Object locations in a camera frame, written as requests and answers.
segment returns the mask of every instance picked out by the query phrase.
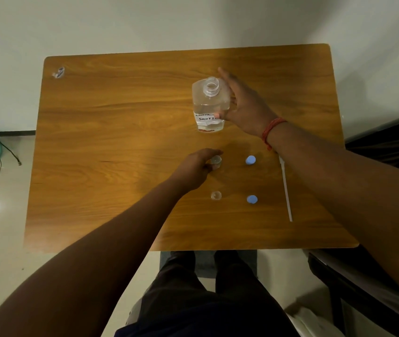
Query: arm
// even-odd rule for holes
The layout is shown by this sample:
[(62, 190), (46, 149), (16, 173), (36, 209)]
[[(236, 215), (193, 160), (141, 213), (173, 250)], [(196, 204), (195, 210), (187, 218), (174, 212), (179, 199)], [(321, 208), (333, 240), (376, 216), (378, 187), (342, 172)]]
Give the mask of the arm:
[(31, 275), (0, 306), (0, 336), (101, 336), (167, 216), (206, 180), (217, 154), (187, 156), (168, 180)]
[[(277, 116), (247, 85), (225, 70), (237, 108), (217, 113), (258, 137)], [(356, 155), (289, 123), (267, 141), (321, 203), (399, 284), (399, 169)]]

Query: bottle neck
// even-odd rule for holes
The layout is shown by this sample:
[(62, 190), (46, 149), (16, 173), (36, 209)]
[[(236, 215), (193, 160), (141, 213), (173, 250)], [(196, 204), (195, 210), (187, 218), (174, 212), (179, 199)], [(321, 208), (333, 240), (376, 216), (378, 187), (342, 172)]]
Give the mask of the bottle neck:
[(215, 77), (209, 77), (205, 80), (202, 91), (208, 97), (216, 96), (220, 91), (220, 81)]

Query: red thread bracelet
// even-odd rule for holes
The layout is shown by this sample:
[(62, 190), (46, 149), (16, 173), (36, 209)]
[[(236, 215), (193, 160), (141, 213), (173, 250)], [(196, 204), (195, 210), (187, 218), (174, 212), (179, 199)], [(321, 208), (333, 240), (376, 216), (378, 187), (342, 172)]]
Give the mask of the red thread bracelet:
[(262, 134), (262, 141), (266, 144), (266, 148), (268, 149), (268, 151), (273, 150), (273, 148), (271, 147), (270, 144), (268, 144), (268, 142), (266, 141), (266, 138), (268, 137), (268, 134), (270, 133), (270, 131), (278, 124), (281, 124), (283, 122), (286, 122), (286, 120), (284, 118), (278, 117), (276, 119), (273, 119), (270, 124), (268, 124), (266, 126), (265, 131)]

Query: person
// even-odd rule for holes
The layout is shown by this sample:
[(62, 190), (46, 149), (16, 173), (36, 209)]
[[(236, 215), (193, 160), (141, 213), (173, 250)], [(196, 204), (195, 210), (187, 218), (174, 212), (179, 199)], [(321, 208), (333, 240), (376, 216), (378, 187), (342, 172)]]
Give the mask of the person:
[[(277, 118), (276, 109), (229, 72), (219, 73), (234, 92), (236, 107), (216, 117), (262, 137)], [(399, 169), (288, 122), (272, 128), (266, 141), (399, 284)], [(167, 216), (206, 180), (212, 170), (208, 159), (222, 153), (207, 148), (190, 154), (140, 201), (32, 274), (0, 306), (0, 336), (100, 336)], [(218, 251), (215, 261), (213, 293), (194, 275), (191, 252), (174, 253), (142, 298), (137, 321), (116, 335), (297, 336), (235, 252)]]

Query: plastic bottle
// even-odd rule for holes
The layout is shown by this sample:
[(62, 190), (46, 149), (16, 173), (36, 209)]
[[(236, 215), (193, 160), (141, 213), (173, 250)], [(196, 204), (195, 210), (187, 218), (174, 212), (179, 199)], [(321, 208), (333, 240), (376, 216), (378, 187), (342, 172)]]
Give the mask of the plastic bottle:
[(225, 123), (216, 119), (214, 113), (227, 110), (230, 105), (230, 90), (223, 79), (209, 77), (192, 85), (193, 114), (198, 131), (216, 132), (223, 129)]

